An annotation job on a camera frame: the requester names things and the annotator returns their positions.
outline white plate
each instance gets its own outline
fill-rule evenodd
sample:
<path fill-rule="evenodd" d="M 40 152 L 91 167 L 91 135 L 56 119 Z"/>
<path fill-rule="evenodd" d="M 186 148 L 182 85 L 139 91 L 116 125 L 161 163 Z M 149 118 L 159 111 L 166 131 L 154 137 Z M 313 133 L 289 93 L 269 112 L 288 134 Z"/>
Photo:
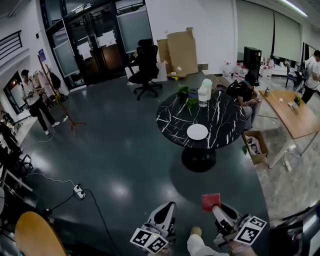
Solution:
<path fill-rule="evenodd" d="M 186 130 L 186 134 L 193 140 L 203 140 L 208 135 L 208 129 L 202 124 L 193 124 Z"/>

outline wooden table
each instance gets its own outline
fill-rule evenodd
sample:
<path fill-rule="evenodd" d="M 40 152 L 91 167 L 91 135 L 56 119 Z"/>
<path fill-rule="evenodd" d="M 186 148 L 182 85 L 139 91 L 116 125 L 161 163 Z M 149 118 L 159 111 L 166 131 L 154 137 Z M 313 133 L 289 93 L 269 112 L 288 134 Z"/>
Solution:
<path fill-rule="evenodd" d="M 260 93 L 276 112 L 291 137 L 285 143 L 281 151 L 276 155 L 274 160 L 269 164 L 269 168 L 272 168 L 285 153 L 293 140 L 314 134 L 309 144 L 301 152 L 300 155 L 302 156 L 319 135 L 320 122 L 315 114 L 302 100 L 300 101 L 300 107 L 297 109 L 291 108 L 288 105 L 288 103 L 294 102 L 294 99 L 297 95 L 293 91 L 272 90 L 270 91 L 269 96 L 265 96 L 265 92 L 262 90 Z"/>
<path fill-rule="evenodd" d="M 25 256 L 67 256 L 51 226 L 35 212 L 21 215 L 14 237 L 17 249 Z"/>

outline black mesh chair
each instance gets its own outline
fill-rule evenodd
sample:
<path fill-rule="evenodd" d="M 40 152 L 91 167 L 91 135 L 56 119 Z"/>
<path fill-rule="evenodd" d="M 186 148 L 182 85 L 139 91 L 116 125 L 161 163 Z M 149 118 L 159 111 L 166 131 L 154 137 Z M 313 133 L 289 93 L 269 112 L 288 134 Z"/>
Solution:
<path fill-rule="evenodd" d="M 144 39 L 138 42 L 139 47 L 136 49 L 137 57 L 128 66 L 132 76 L 129 78 L 129 82 L 133 84 L 142 84 L 141 87 L 135 88 L 134 93 L 136 94 L 138 90 L 142 90 L 137 101 L 140 100 L 142 94 L 146 91 L 153 92 L 155 97 L 158 97 L 158 93 L 154 88 L 159 87 L 162 89 L 162 84 L 156 84 L 152 79 L 156 79 L 159 74 L 159 69 L 157 68 L 157 53 L 158 47 L 152 44 L 151 39 Z M 139 71 L 134 73 L 132 70 L 133 66 L 139 66 Z"/>

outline round table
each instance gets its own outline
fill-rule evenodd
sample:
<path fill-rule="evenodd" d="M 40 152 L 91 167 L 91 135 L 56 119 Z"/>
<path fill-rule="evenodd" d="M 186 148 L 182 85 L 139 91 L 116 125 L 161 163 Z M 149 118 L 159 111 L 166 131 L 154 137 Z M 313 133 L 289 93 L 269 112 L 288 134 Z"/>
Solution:
<path fill-rule="evenodd" d="M 198 98 L 198 95 L 189 93 L 189 97 Z M 246 117 L 236 99 L 215 90 L 207 107 L 194 104 L 188 109 L 177 94 L 169 96 L 160 104 L 156 122 L 167 139 L 185 147 L 183 164 L 191 171 L 205 172 L 216 163 L 215 149 L 232 143 L 242 134 Z M 188 137 L 187 129 L 193 124 L 201 124 L 208 129 L 206 138 L 193 140 Z"/>
<path fill-rule="evenodd" d="M 21 215 L 14 237 L 17 249 L 25 256 L 67 256 L 51 226 L 33 211 Z"/>

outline man in black shirt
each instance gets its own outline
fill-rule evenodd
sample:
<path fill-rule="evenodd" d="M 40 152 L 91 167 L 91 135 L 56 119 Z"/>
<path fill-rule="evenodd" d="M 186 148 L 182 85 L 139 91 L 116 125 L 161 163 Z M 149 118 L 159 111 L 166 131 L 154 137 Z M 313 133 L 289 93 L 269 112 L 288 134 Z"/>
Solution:
<path fill-rule="evenodd" d="M 230 85 L 225 93 L 237 99 L 238 104 L 243 107 L 246 118 L 246 125 L 244 129 L 246 131 L 250 130 L 252 121 L 254 119 L 256 104 L 258 99 L 256 98 L 256 93 L 254 92 L 255 86 L 259 83 L 256 82 L 256 78 L 253 74 L 248 73 L 244 77 L 244 81 L 240 83 L 233 83 Z"/>

